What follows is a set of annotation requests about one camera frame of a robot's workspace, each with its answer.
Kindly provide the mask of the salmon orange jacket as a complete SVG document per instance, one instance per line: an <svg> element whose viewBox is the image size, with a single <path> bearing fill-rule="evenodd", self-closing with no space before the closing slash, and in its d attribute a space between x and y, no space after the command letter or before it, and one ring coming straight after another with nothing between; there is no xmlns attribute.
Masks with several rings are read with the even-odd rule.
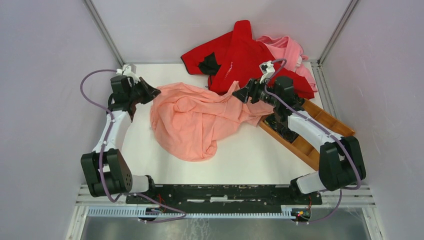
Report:
<svg viewBox="0 0 424 240"><path fill-rule="evenodd" d="M161 93L150 108L154 137L168 153L188 162L212 158L218 141L236 133L243 123L257 126L273 111L261 101L242 103L233 96L240 90L238 81L223 95L183 82L158 89Z"/></svg>

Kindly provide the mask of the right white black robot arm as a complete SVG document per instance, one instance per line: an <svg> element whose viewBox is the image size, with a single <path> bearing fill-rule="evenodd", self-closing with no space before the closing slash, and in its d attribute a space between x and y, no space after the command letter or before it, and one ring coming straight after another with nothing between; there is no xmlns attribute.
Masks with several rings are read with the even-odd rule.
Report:
<svg viewBox="0 0 424 240"><path fill-rule="evenodd" d="M366 177L359 141L330 130L304 110L291 78L280 76L272 87L268 81L250 79L232 95L244 104L261 101L272 106L278 129L297 134L318 151L318 169L290 182L289 199L302 204L313 192L357 190Z"/></svg>

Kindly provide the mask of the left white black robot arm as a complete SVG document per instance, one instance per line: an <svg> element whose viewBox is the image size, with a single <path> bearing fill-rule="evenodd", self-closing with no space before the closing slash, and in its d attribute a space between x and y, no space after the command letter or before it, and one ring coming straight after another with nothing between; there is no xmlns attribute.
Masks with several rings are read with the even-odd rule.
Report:
<svg viewBox="0 0 424 240"><path fill-rule="evenodd" d="M93 197L107 197L115 203L120 196L138 194L147 204L154 202L158 191L149 175L132 174L122 154L123 143L133 122L136 104L147 104L161 92L133 73L119 73L110 80L112 94L107 106L89 99L105 110L106 125L90 153L81 156L80 163Z"/></svg>

